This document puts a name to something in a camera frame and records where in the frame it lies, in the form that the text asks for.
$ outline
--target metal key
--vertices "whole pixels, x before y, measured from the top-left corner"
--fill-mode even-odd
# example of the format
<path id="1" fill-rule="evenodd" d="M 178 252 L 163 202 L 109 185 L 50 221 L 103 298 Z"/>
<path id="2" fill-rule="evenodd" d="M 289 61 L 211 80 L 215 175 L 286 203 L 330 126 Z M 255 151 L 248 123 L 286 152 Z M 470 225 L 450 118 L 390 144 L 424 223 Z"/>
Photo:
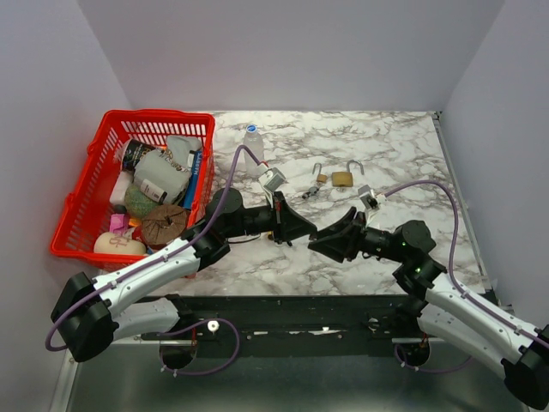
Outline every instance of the metal key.
<path id="1" fill-rule="evenodd" d="M 311 188 L 309 188 L 308 191 L 306 191 L 303 194 L 302 198 L 303 199 L 308 199 L 311 196 L 315 196 L 318 193 L 318 191 L 319 191 L 319 189 L 316 186 L 312 186 Z"/>

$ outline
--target brass padlock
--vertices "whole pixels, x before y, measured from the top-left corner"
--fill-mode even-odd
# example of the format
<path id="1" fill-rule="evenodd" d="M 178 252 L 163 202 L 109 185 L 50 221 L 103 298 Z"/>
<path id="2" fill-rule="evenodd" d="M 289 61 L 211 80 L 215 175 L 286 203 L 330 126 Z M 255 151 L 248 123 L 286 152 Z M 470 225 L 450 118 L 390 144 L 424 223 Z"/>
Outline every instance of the brass padlock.
<path id="1" fill-rule="evenodd" d="M 353 187 L 353 174 L 351 173 L 351 163 L 356 163 L 360 166 L 360 171 L 364 175 L 364 167 L 359 161 L 348 161 L 346 172 L 333 172 L 332 185 L 334 187 Z"/>
<path id="2" fill-rule="evenodd" d="M 315 163 L 315 166 L 312 167 L 312 174 L 315 174 L 318 165 L 318 175 L 317 175 L 317 185 L 324 185 L 328 181 L 328 176 L 321 174 L 323 170 L 323 165 L 321 163 Z"/>

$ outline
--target brown coaster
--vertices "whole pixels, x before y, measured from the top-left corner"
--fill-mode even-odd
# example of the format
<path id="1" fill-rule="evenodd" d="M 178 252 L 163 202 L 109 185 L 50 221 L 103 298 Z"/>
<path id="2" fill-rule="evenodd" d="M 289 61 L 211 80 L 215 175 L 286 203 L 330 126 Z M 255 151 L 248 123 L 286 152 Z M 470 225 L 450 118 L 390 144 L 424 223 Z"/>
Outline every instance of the brown coaster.
<path id="1" fill-rule="evenodd" d="M 178 238 L 187 227 L 189 212 L 175 204 L 162 204 L 142 220 L 142 237 L 153 249 Z"/>

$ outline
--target pink object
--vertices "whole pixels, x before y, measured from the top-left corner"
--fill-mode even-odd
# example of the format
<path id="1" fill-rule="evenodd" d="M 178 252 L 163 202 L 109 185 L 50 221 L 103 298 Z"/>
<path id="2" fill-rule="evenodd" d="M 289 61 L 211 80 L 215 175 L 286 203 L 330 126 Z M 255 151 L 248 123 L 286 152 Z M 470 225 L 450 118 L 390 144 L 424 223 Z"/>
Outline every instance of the pink object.
<path id="1" fill-rule="evenodd" d="M 122 235 L 130 226 L 130 217 L 121 213 L 115 213 L 111 216 L 111 225 L 109 232 Z"/>

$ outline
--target soap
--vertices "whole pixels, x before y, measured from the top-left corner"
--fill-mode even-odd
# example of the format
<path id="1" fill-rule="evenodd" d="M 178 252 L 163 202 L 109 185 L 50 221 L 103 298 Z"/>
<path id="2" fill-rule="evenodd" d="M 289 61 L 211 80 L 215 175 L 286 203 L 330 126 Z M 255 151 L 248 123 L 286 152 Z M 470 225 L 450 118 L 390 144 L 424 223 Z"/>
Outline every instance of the soap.
<path id="1" fill-rule="evenodd" d="M 146 252 L 147 248 L 143 243 L 110 232 L 101 234 L 94 245 L 94 253 L 143 255 Z"/>

